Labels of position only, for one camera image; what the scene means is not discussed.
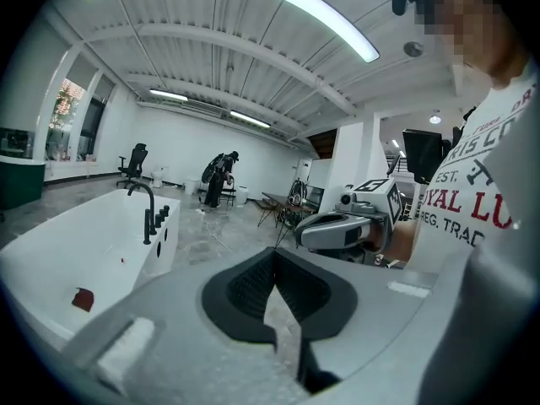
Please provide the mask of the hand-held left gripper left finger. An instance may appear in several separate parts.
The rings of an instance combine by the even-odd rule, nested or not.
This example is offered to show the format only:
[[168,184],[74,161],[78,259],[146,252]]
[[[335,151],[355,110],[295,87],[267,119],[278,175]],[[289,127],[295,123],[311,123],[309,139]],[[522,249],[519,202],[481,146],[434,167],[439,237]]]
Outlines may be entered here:
[[274,288],[273,257],[274,249],[268,247],[216,273],[202,289],[207,317],[237,342],[277,345],[276,332],[264,323]]

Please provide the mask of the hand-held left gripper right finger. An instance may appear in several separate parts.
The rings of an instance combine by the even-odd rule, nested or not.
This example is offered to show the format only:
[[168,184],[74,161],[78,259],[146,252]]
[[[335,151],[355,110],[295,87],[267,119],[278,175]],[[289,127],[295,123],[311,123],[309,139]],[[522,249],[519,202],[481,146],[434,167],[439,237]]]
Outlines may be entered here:
[[350,282],[284,249],[276,250],[276,287],[305,339],[337,336],[358,304]]

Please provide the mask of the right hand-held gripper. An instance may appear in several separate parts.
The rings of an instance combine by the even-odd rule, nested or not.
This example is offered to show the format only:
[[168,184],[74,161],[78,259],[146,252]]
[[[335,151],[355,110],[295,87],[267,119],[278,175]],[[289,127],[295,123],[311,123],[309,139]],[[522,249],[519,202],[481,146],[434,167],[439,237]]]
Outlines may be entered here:
[[296,227],[296,244],[313,251],[348,250],[366,244],[378,254],[389,246],[401,216],[392,178],[369,180],[340,193],[334,209],[312,214]]

